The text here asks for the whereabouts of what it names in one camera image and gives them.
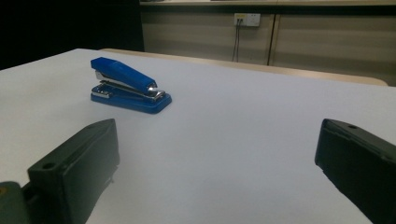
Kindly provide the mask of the blue stapler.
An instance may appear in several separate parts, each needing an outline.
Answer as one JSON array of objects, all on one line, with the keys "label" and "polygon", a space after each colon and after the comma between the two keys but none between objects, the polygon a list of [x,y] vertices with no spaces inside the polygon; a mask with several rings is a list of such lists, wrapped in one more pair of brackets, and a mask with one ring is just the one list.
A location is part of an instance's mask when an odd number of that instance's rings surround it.
[{"label": "blue stapler", "polygon": [[91,60],[91,67],[100,80],[92,88],[92,101],[148,114],[157,114],[172,102],[154,79],[124,63],[99,57]]}]

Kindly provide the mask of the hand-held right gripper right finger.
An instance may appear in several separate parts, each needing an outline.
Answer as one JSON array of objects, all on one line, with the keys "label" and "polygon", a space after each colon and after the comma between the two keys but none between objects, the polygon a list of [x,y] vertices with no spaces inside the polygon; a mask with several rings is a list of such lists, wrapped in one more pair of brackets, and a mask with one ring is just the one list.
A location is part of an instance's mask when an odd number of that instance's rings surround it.
[{"label": "hand-held right gripper right finger", "polygon": [[325,119],[315,164],[373,224],[396,224],[396,146],[358,126]]}]

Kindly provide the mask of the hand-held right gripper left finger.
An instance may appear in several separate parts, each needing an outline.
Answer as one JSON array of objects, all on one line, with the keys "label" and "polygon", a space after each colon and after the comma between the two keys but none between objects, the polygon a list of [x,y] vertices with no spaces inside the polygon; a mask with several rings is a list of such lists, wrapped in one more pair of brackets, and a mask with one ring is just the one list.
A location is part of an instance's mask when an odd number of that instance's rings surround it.
[{"label": "hand-held right gripper left finger", "polygon": [[86,126],[28,169],[23,187],[34,224],[85,224],[120,164],[117,126]]}]

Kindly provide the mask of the black curtain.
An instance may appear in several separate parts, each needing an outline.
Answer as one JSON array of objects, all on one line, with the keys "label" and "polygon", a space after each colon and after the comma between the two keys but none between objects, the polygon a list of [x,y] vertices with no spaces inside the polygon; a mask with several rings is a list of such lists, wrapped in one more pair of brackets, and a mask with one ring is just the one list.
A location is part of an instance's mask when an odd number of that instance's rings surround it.
[{"label": "black curtain", "polygon": [[107,48],[144,49],[139,0],[0,0],[0,70]]}]

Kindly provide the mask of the white wall socket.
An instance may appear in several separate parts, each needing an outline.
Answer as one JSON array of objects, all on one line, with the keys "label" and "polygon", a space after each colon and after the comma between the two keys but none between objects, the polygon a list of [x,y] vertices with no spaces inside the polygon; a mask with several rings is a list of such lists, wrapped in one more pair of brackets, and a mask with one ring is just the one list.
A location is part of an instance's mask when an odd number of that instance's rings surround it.
[{"label": "white wall socket", "polygon": [[259,27],[261,15],[257,13],[235,13],[234,25],[246,27]]}]

